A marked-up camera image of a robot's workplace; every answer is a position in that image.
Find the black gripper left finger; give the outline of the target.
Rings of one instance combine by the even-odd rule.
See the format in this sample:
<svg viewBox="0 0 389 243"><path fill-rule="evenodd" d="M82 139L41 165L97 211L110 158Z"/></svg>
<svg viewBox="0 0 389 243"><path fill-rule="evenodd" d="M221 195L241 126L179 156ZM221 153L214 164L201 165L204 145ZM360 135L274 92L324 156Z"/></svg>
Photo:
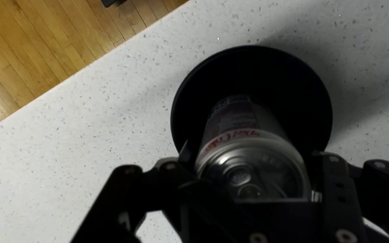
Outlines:
<svg viewBox="0 0 389 243"><path fill-rule="evenodd" d="M136 235L148 212L160 211L182 243L231 243L217 219L220 193L193 173L200 143L186 141L177 160L143 172L116 168L70 243L144 243Z"/></svg>

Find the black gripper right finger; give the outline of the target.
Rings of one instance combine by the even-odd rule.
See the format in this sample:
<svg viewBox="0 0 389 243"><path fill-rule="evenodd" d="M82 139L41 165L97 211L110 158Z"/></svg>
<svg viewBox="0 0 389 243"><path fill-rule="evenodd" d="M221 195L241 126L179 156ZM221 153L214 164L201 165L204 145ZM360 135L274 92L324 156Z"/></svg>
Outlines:
<svg viewBox="0 0 389 243"><path fill-rule="evenodd" d="M329 153L308 157L321 193L320 243L389 243L389 161L362 168Z"/></svg>

